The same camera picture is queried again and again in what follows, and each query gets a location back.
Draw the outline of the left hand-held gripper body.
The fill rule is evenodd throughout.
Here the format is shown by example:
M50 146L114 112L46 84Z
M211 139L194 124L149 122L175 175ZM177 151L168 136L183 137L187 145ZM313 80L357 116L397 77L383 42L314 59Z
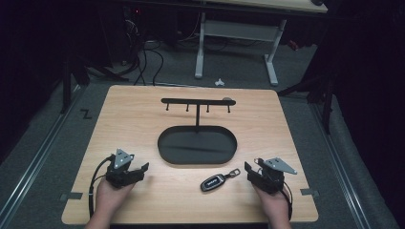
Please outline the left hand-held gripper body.
M129 167L129 154L121 149L117 149L114 154L112 162L107 168L105 174L106 180L109 181L114 187L121 188L130 184L135 184L142 180L140 169L130 171Z

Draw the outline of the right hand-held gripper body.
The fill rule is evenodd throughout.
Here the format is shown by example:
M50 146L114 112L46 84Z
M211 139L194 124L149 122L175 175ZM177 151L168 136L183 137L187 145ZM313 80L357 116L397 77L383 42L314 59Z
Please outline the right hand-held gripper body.
M265 167L253 172L253 184L268 194L281 192L285 184L285 173L296 175L297 171L281 158L264 159Z

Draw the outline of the black car key fob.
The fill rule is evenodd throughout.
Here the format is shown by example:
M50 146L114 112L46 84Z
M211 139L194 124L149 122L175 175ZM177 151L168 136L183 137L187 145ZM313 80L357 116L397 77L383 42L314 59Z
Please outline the black car key fob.
M238 176L241 173L239 169L234 169L230 171L228 174L217 174L214 176L211 176L204 180L201 185L201 191L202 192L210 192L212 190L215 190L222 186L229 178L234 178Z

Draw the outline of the black key stand with tray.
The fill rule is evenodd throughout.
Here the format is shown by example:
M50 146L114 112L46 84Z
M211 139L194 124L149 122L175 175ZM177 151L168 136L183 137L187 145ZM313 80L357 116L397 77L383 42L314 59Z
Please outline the black key stand with tray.
M209 112L211 106L230 107L235 100L162 98L161 103L169 110L170 104L182 104L189 111L190 105L196 106L194 125L172 126L164 130L158 138L160 156L168 163L177 165L224 164L234 157L238 148L236 136L223 126L201 125L201 106Z

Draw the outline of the person's right hand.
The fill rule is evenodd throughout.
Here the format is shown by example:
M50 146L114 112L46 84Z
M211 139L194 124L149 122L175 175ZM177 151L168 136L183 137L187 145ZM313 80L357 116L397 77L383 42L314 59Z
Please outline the person's right hand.
M259 189L257 186L253 186L253 188L259 196L265 215L270 222L289 222L288 201L281 192L268 194L267 192Z

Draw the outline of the person's left hand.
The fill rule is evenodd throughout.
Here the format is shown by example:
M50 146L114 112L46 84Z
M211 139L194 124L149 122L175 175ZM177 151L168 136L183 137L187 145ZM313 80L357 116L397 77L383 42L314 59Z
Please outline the person's left hand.
M130 184L117 188L103 178L98 184L96 190L95 215L111 219L122 206L124 200L129 196L134 187L134 184Z

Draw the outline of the black metal stand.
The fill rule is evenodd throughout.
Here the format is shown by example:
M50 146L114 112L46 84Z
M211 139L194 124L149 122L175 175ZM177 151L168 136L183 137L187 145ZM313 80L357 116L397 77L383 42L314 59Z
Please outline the black metal stand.
M67 52L63 61L63 97L61 113L67 113L72 101L72 78L80 86L87 86L90 78L87 74L85 64L82 59L72 53Z
M308 103L322 103L321 122L325 132L330 134L330 113L336 74L332 67L321 67L310 64L301 81L277 94L286 96L295 92L308 92Z

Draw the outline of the white-framed desk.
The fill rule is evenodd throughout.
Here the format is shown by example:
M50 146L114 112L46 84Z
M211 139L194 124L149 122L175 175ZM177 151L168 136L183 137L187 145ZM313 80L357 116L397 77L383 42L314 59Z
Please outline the white-framed desk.
M276 12L311 14L328 12L324 0L201 0L201 2L203 7L207 7L209 4L224 4L225 6L253 7L258 10L275 10ZM264 61L270 84L277 86L278 79L274 70L273 58L287 21L287 18L283 16L276 20L275 25L259 25L257 23L231 22L225 19L207 19L205 13L202 12L195 77L198 79L203 77L204 39L207 36L264 41L272 44L269 53L264 55Z

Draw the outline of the metal floor rail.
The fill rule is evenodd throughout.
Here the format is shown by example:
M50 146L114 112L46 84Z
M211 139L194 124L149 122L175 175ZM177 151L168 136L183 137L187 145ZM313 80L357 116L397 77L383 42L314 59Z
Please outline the metal floor rail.
M71 103L64 109L61 105L63 87L58 87L0 165L0 229L6 229L10 224L48 158L71 108L85 90L84 86L74 86Z
M365 215L364 209L359 201L358 194L354 190L350 177L345 170L344 163L339 157L337 148L335 147L330 134L328 134L324 128L320 108L313 104L309 104L309 108L314 116L318 128L321 131L322 137L326 142L330 155L332 170L337 177L343 196L352 213L352 217L355 221L357 229L371 229L370 222Z

